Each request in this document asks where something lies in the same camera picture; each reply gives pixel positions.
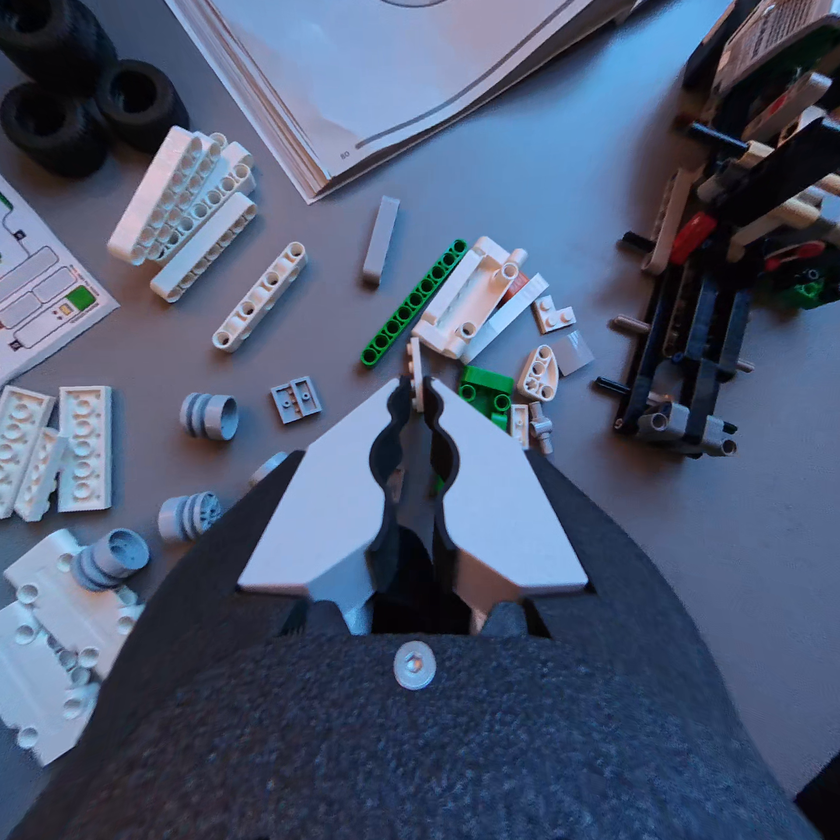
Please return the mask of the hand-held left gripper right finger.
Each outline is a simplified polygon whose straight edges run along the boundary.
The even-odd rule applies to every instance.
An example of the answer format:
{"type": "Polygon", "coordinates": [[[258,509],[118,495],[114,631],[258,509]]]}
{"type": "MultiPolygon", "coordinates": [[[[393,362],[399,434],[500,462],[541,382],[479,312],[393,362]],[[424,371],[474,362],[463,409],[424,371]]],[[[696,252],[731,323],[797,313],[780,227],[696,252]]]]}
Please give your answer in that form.
{"type": "Polygon", "coordinates": [[[478,626],[501,602],[582,591],[587,575],[525,451],[439,379],[423,380],[430,463],[444,484],[433,559],[478,626]]]}

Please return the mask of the grey small lego plate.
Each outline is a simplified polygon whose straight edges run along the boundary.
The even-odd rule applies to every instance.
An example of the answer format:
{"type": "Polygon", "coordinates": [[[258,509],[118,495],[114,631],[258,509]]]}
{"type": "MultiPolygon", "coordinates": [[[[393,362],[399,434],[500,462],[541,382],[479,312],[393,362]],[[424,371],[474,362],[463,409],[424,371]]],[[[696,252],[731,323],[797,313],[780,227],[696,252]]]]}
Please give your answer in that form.
{"type": "Polygon", "coordinates": [[[322,405],[312,379],[308,376],[297,377],[269,390],[280,420],[288,425],[302,418],[317,415],[322,405]]]}

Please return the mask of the white corner lego plate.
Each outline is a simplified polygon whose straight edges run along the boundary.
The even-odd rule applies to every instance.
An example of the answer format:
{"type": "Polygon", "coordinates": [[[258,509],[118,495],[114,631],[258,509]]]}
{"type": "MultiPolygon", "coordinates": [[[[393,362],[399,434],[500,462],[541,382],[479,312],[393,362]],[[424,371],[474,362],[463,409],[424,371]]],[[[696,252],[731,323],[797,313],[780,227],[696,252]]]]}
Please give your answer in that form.
{"type": "Polygon", "coordinates": [[[532,313],[541,335],[546,335],[576,324],[572,307],[558,309],[551,295],[543,295],[532,305],[532,313]]]}

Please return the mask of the white long lego tile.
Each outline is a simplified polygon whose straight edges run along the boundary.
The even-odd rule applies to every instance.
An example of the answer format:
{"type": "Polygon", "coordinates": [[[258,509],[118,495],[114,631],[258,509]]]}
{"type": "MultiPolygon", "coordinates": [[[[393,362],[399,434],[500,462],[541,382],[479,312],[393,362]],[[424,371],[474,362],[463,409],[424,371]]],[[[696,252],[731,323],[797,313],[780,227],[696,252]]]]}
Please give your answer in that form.
{"type": "Polygon", "coordinates": [[[536,274],[513,297],[505,302],[482,325],[476,336],[460,355],[462,364],[470,364],[495,338],[536,301],[547,289],[548,283],[536,274]]]}

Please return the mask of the partly built lego truck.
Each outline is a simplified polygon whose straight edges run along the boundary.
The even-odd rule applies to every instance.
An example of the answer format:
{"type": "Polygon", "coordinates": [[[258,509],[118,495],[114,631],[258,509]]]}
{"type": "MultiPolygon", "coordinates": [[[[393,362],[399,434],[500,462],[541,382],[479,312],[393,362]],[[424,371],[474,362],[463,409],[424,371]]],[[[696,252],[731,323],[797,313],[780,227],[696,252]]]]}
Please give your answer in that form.
{"type": "Polygon", "coordinates": [[[838,252],[839,2],[730,2],[686,63],[689,102],[675,127],[700,165],[668,182],[648,237],[620,244],[655,279],[625,383],[595,385],[620,402],[617,434],[698,459],[737,451],[717,413],[741,360],[753,298],[768,301],[767,259],[838,252]]]}

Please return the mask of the group of grey wheel hubs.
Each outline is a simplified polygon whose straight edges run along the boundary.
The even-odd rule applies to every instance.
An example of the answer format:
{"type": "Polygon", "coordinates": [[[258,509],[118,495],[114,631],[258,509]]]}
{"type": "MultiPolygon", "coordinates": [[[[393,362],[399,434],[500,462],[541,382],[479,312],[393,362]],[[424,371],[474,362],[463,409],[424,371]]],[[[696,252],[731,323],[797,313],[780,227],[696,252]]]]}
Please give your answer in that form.
{"type": "MultiPolygon", "coordinates": [[[[180,423],[192,437],[228,441],[238,427],[238,405],[231,395],[195,392],[182,403],[180,423]]],[[[172,497],[161,505],[157,529],[166,543],[194,542],[222,514],[221,502],[212,491],[172,497]]],[[[105,592],[120,587],[149,559],[149,546],[137,532],[116,528],[75,554],[70,573],[84,590],[105,592]]]]}

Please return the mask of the white triangular liftarm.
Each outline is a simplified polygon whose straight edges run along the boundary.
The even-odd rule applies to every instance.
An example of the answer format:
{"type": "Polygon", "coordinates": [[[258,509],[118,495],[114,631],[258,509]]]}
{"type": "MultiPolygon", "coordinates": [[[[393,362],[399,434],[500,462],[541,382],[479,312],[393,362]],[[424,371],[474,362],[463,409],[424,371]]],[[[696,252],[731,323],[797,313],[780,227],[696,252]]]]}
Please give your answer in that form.
{"type": "Polygon", "coordinates": [[[554,399],[560,370],[552,348],[541,344],[530,353],[517,383],[517,391],[530,401],[548,403],[554,399]]]}

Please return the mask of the light grey square tile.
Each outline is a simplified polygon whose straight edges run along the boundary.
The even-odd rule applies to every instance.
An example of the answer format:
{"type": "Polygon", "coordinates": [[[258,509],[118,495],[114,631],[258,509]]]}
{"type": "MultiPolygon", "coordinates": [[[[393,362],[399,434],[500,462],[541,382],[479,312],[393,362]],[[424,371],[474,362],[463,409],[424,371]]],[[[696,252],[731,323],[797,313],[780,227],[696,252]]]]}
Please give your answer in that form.
{"type": "Polygon", "coordinates": [[[579,330],[567,332],[552,345],[553,354],[563,377],[593,362],[595,357],[579,330]]]}

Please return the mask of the white technic panel with pins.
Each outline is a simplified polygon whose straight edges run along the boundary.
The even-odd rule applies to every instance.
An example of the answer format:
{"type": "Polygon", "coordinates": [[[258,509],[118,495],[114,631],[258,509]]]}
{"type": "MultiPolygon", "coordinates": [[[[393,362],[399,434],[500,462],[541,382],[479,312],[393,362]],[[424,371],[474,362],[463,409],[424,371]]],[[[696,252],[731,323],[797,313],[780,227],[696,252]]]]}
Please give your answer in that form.
{"type": "Polygon", "coordinates": [[[460,359],[527,258],[522,248],[507,252],[480,237],[428,304],[412,336],[449,359],[460,359]]]}

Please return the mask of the green long thin beam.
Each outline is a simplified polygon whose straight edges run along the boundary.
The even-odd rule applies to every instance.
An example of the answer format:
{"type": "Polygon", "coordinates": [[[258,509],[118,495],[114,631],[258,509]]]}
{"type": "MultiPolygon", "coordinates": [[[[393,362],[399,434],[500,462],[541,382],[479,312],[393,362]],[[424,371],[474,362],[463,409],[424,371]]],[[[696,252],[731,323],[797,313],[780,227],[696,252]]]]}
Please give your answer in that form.
{"type": "Polygon", "coordinates": [[[448,249],[438,258],[426,275],[410,291],[402,303],[394,310],[390,318],[368,342],[360,354],[362,365],[370,369],[393,346],[405,329],[413,323],[424,306],[434,297],[453,270],[460,263],[468,249],[462,238],[455,239],[448,249]]]}

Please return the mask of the group of white technic beams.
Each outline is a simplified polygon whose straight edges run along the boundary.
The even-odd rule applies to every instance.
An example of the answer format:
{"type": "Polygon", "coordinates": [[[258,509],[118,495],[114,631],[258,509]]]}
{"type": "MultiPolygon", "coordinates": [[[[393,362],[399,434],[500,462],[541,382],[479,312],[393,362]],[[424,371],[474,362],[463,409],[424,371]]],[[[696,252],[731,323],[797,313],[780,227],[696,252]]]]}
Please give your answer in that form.
{"type": "Polygon", "coordinates": [[[150,288],[175,303],[257,216],[255,159],[221,133],[166,134],[107,248],[132,266],[158,266],[150,288]]]}

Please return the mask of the sticker sheet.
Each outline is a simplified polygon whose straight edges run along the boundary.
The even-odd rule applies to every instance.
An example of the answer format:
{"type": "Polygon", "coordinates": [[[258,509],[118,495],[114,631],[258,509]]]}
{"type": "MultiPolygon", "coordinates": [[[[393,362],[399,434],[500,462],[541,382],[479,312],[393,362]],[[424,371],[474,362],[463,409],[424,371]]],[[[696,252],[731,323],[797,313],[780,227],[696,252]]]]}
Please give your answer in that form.
{"type": "Polygon", "coordinates": [[[25,199],[1,179],[1,386],[119,308],[25,199]]]}

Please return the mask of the open instruction booklet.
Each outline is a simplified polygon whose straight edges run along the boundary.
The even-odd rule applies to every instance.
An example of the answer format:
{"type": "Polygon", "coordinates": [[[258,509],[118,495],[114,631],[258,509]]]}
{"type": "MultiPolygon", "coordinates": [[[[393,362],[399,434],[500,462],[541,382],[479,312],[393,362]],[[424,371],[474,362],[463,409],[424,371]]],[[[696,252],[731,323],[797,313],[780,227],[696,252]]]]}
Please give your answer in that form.
{"type": "Polygon", "coordinates": [[[167,1],[307,204],[497,96],[624,1],[167,1]]]}

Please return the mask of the pile of black rubber tyres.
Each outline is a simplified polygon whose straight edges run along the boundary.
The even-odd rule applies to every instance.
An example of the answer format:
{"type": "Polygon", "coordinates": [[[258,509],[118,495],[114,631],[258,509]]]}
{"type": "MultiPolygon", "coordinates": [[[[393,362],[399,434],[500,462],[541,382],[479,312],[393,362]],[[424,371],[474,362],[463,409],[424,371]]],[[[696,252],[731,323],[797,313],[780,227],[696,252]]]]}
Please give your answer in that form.
{"type": "Polygon", "coordinates": [[[1,50],[29,78],[4,96],[2,129],[54,175],[97,171],[111,135],[154,154],[172,128],[190,128],[168,76],[146,62],[118,58],[82,2],[1,2],[1,50]]]}

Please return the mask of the green technic frame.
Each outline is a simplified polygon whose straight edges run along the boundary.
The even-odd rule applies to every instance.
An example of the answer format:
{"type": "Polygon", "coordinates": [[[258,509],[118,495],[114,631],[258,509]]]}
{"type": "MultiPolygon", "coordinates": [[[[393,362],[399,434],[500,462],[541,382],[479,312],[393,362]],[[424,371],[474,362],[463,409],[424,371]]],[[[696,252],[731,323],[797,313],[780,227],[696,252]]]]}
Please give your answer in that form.
{"type": "Polygon", "coordinates": [[[458,394],[507,434],[513,388],[512,378],[467,365],[461,373],[458,394]]]}

